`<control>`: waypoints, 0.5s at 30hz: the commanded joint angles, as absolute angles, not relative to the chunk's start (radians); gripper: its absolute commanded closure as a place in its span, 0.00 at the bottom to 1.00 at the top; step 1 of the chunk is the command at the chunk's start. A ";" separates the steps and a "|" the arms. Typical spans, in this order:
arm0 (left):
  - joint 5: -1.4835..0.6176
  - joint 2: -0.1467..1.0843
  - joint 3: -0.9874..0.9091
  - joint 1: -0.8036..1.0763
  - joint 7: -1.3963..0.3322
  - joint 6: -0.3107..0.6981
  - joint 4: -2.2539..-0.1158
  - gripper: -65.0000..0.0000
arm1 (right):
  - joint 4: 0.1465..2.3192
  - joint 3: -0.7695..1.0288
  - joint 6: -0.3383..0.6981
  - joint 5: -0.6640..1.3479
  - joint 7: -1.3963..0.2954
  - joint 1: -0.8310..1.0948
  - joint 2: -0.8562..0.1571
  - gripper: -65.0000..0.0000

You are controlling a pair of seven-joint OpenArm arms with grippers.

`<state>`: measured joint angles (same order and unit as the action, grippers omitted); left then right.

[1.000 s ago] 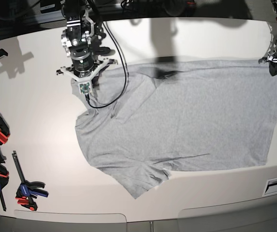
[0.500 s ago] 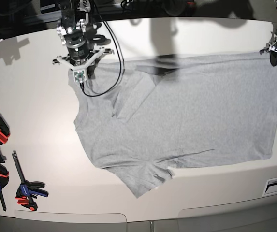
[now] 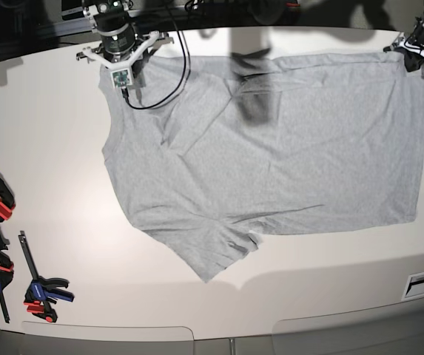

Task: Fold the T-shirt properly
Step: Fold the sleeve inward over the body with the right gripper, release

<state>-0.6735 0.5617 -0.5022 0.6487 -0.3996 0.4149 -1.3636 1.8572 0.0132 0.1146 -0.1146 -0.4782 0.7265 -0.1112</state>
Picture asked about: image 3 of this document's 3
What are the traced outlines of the right arm black robot arm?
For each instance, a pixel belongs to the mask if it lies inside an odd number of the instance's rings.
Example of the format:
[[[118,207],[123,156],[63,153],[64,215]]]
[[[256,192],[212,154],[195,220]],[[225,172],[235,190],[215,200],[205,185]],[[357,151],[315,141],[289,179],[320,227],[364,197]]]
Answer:
[[[112,85],[127,89],[133,85],[133,64],[150,49],[157,50],[173,42],[168,33],[157,30],[146,34],[136,32],[129,15],[131,1],[83,1],[84,17],[91,29],[101,37],[97,47],[85,47],[77,53],[80,61],[97,61],[108,69]]]

